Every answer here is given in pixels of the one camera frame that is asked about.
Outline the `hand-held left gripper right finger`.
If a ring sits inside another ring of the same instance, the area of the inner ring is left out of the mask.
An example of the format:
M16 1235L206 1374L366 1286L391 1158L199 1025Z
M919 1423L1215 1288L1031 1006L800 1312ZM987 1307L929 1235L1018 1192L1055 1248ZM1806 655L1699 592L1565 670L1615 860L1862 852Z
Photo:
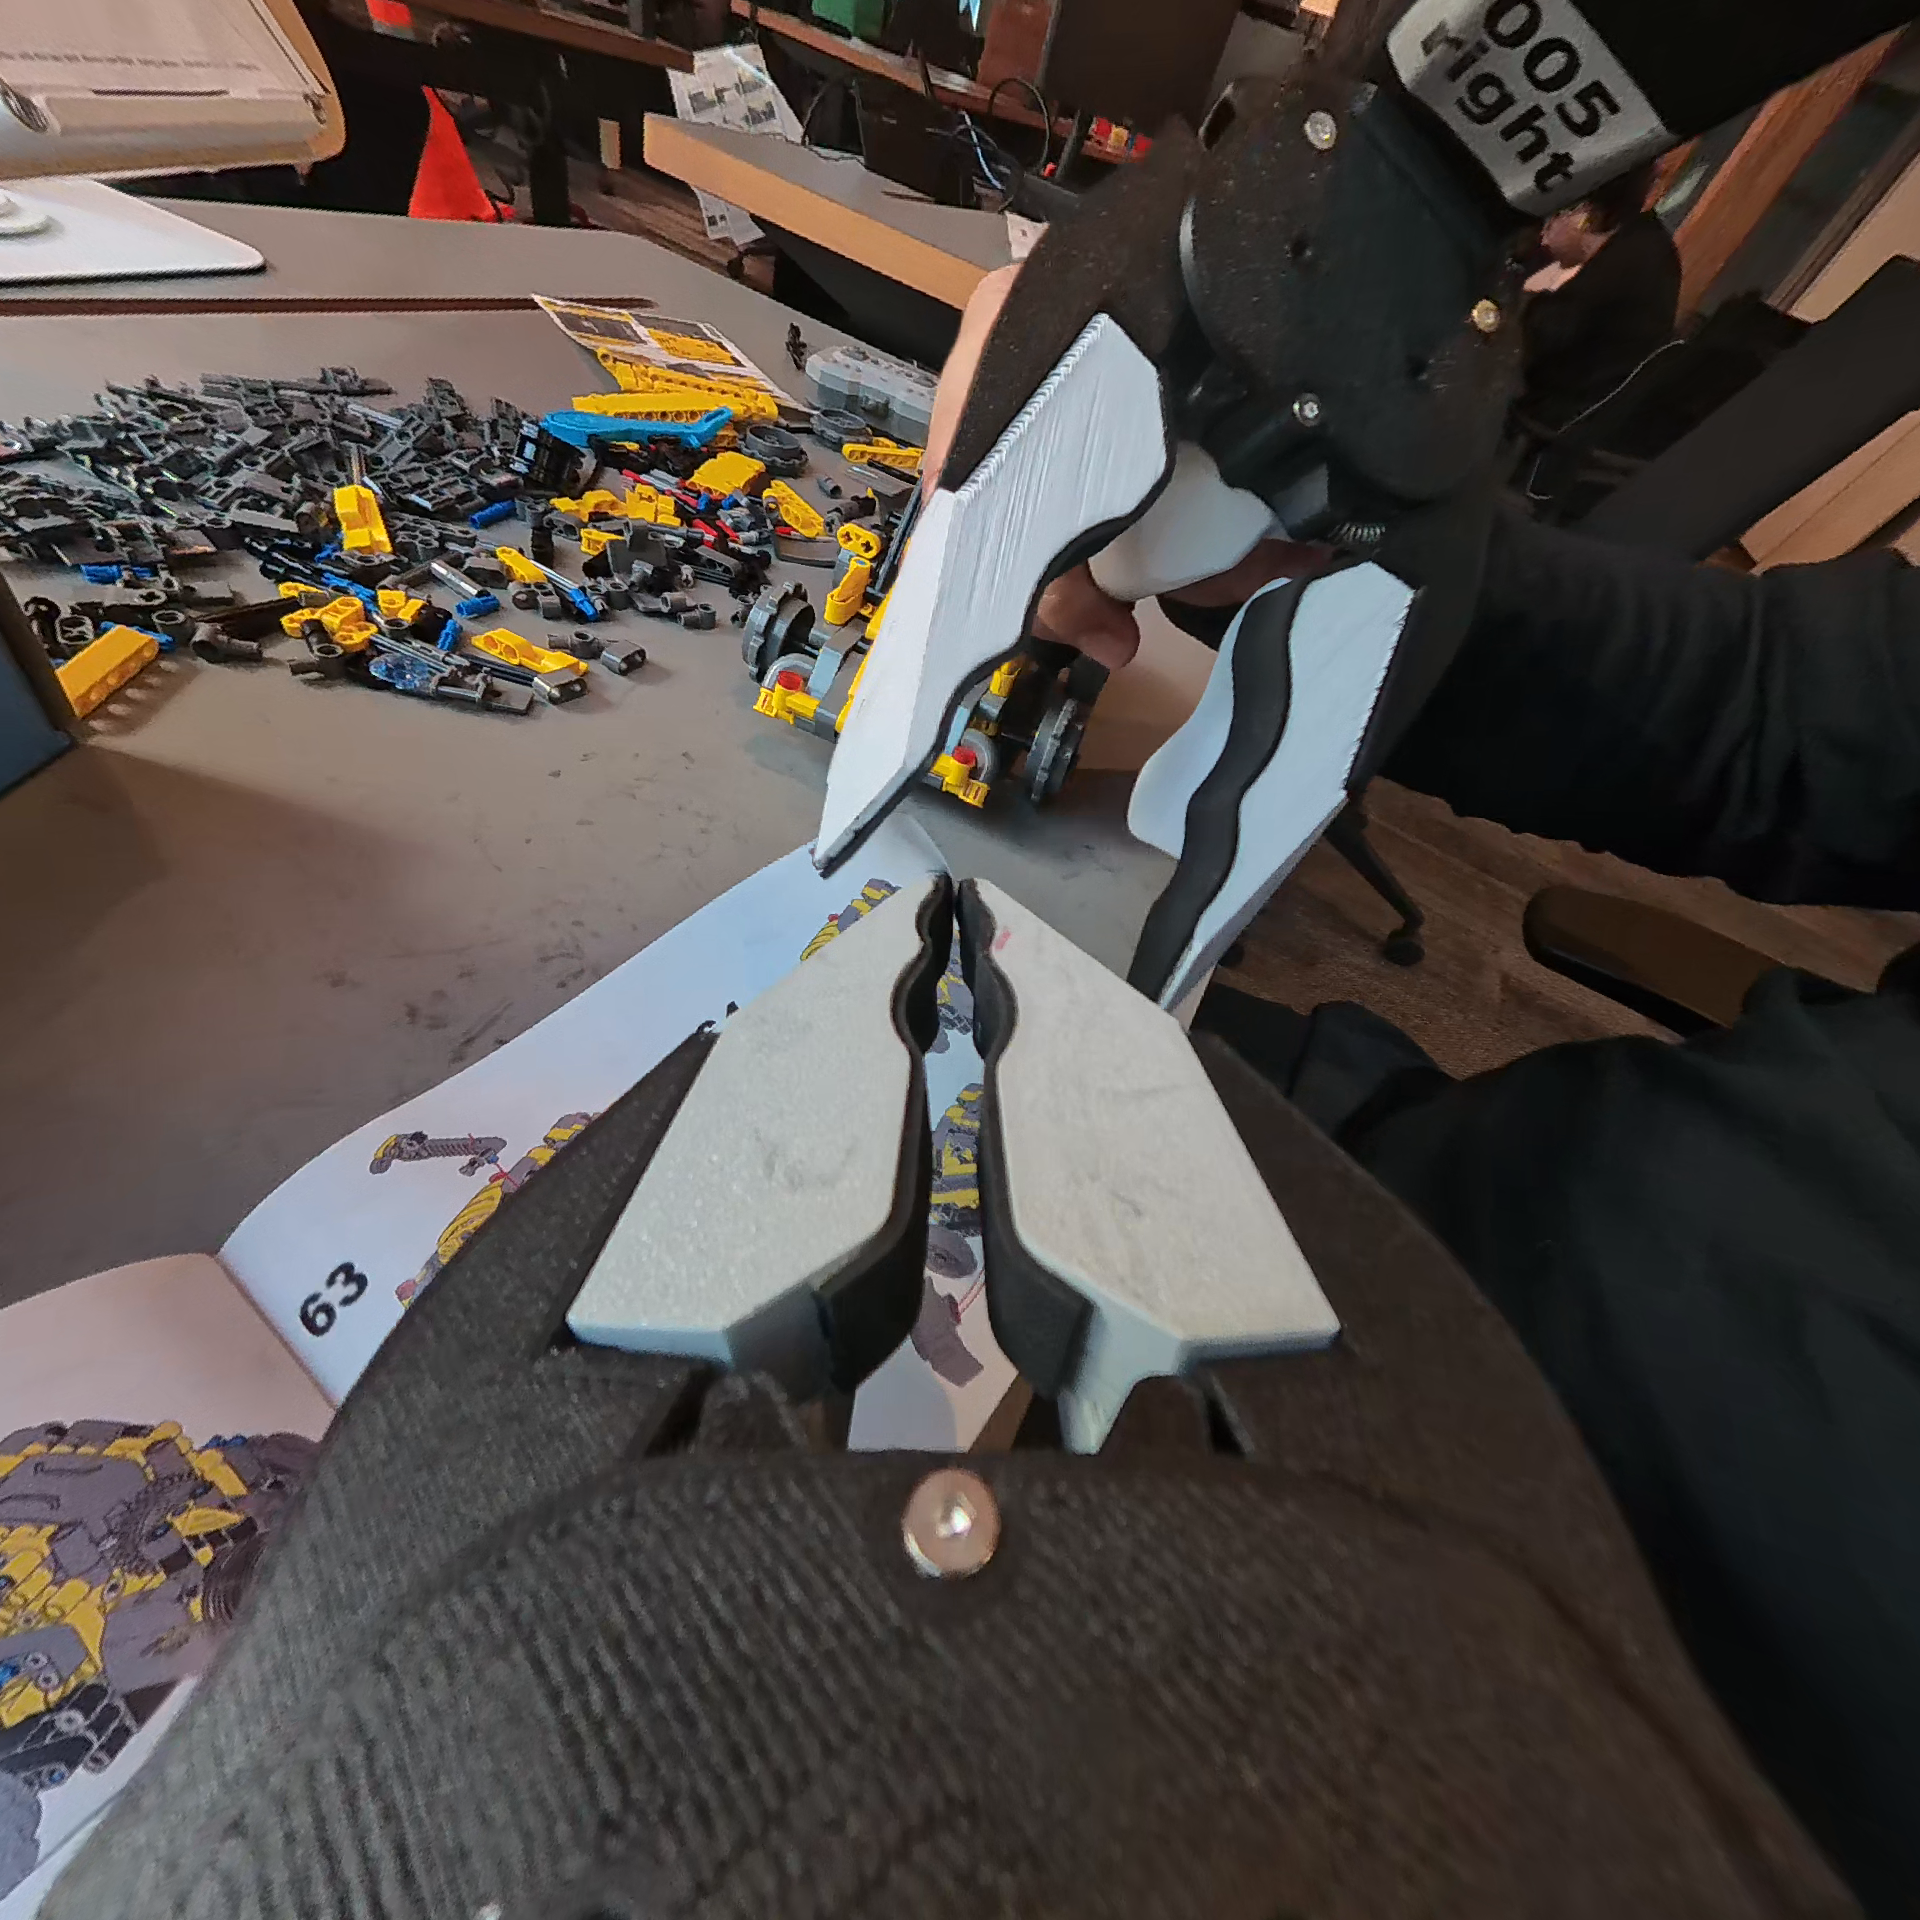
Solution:
M1178 1016L963 881L978 1205L1002 1352L1098 1452L1134 1387L1319 1352L1339 1321Z

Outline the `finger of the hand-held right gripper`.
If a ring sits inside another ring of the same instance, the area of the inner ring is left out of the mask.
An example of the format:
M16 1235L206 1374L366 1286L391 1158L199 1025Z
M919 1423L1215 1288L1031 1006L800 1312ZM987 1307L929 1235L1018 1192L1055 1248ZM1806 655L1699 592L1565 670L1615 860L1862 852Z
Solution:
M1113 318L1093 318L969 477L919 512L833 752L822 873L922 780L1050 579L1139 518L1170 464L1160 368Z
M1358 564L1262 588L1232 619L1127 807L1131 837L1176 861L1127 974L1160 1008L1201 992L1339 814L1410 603L1400 579Z

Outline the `toy brick instruction booklet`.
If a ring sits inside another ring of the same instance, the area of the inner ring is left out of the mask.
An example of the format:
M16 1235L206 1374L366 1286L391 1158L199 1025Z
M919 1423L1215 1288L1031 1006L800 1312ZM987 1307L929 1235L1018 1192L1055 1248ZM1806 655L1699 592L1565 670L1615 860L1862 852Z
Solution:
M616 1096L944 863L784 855L521 1038L310 1160L215 1255L6 1309L6 1911L134 1780L405 1309Z

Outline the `person's right forearm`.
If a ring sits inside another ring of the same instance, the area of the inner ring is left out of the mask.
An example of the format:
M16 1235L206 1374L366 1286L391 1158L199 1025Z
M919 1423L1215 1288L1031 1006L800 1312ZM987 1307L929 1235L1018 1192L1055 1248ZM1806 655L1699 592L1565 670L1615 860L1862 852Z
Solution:
M1773 905L1918 908L1918 571L1763 574L1502 512L1384 776Z

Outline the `person's right hand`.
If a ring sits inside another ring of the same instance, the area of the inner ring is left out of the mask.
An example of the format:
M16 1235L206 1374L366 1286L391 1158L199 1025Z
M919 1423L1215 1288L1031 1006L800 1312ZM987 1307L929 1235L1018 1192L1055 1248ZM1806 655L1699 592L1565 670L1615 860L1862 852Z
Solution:
M1216 596L1201 592L1165 593L1147 603L1153 616L1181 633L1215 628ZM1129 665L1142 646L1137 603L1107 593L1088 564L1073 567L1040 592L1030 631L1062 643L1109 670Z

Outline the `crumpled clear plastic bags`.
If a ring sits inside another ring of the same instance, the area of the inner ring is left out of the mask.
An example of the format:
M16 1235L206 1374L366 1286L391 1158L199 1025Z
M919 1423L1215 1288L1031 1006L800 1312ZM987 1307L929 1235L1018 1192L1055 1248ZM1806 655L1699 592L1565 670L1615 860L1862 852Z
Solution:
M923 443L937 374L864 342L809 351L802 373L818 411L857 415L898 441Z

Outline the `yellow toy brick vehicle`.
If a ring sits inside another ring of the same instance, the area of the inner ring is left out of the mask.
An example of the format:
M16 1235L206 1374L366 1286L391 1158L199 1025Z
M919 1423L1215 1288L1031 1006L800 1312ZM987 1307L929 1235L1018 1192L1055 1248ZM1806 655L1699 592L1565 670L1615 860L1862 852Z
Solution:
M919 499L882 526L849 521L817 608L800 585L766 588L738 616L757 711L834 743L873 660L882 615ZM923 783L975 809L1010 776L1033 805L1073 774L1109 670L1057 640L1031 638L961 701Z

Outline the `wooden background table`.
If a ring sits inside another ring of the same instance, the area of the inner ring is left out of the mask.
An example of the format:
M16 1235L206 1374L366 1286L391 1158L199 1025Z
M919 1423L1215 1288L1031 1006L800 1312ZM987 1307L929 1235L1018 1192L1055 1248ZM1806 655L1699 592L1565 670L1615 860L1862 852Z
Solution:
M1015 261L1007 220L918 199L871 174L781 135L742 132L648 113L650 166L782 230L854 261L937 303L961 309L993 272Z

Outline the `yellow striped leaflet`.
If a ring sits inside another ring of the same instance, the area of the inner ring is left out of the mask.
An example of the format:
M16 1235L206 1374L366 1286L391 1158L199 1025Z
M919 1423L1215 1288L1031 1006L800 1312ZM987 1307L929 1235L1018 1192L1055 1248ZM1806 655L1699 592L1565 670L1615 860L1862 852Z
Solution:
M535 305L627 392L650 389L761 396L773 408L798 401L720 328L641 305L535 294Z

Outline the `person's black clothing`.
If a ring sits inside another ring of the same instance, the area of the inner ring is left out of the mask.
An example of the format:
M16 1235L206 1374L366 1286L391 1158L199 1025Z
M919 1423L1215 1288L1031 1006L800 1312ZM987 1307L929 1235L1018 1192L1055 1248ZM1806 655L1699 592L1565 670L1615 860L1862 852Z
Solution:
M1351 1000L1216 982L1230 1045L1478 1283L1583 1431L1690 1660L1869 1916L1918 1894L1917 948L1770 968L1690 1039L1453 1077Z

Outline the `orange cone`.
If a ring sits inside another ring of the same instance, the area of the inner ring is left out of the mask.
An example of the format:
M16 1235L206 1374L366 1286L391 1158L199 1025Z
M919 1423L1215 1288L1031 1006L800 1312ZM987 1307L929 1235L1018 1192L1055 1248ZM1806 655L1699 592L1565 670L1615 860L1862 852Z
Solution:
M407 215L421 221L504 224L443 99L432 87L421 87L421 94L426 132Z

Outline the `pile of loose toy bricks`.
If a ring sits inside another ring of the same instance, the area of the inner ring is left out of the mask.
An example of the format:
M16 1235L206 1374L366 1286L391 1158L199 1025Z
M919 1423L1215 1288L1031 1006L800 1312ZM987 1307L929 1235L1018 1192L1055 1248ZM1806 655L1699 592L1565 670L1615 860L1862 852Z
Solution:
M6 421L3 451L6 563L72 585L21 600L56 670L125 621L159 660L506 715L638 677L641 619L742 631L784 585L814 603L800 571L829 592L839 528L898 516L923 462L750 390L618 387L531 414L442 377L405 399L354 368L112 381Z

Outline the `long yellow toy brick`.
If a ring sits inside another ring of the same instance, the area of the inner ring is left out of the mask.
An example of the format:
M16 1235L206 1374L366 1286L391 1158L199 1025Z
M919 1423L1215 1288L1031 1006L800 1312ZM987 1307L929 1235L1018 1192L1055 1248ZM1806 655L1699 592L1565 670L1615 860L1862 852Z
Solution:
M152 631L115 621L101 625L73 655L56 667L56 678L75 719L93 717L121 687L134 684L160 655Z

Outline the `blue cardboard box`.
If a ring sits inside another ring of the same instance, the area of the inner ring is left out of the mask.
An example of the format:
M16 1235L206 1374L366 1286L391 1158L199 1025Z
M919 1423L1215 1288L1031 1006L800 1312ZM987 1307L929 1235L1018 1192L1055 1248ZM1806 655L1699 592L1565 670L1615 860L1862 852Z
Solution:
M9 580L3 580L3 795L79 743L79 719Z

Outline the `clipboard with instruction sheet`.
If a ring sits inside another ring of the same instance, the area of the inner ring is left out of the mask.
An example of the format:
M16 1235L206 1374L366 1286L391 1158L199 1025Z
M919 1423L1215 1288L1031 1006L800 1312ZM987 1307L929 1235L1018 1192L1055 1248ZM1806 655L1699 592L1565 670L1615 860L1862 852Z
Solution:
M346 110L291 3L6 3L3 177L310 164Z

